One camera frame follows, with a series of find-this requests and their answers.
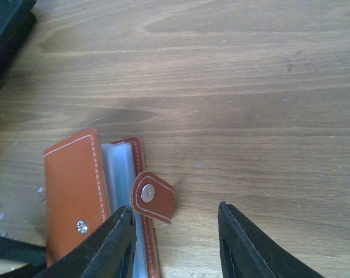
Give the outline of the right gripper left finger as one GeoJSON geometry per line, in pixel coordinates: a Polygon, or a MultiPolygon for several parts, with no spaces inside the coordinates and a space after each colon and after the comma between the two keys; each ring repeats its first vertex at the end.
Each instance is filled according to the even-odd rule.
{"type": "Polygon", "coordinates": [[[132,277],[135,249],[133,209],[122,206],[78,247],[37,277],[132,277]]]}

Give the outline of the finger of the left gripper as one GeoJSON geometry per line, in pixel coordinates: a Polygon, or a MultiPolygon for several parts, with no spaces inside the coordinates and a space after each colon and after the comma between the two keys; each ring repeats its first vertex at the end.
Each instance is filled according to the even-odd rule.
{"type": "Polygon", "coordinates": [[[46,248],[0,236],[0,259],[25,263],[24,266],[0,274],[3,278],[35,277],[46,269],[46,248]]]}

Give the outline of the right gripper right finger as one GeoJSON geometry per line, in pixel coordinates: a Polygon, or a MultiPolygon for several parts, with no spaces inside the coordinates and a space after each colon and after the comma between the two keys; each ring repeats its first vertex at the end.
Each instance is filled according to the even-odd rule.
{"type": "Polygon", "coordinates": [[[224,277],[322,277],[226,202],[218,207],[218,234],[224,277]]]}

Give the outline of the brown leather card holder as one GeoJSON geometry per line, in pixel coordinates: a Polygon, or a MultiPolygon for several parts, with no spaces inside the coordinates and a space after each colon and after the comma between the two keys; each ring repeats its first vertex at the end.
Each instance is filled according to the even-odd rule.
{"type": "Polygon", "coordinates": [[[53,265],[122,206],[134,210],[134,277],[159,277],[153,220],[171,223],[174,188],[145,168],[138,137],[102,144],[95,129],[47,148],[45,189],[48,221],[46,262],[53,265]]]}

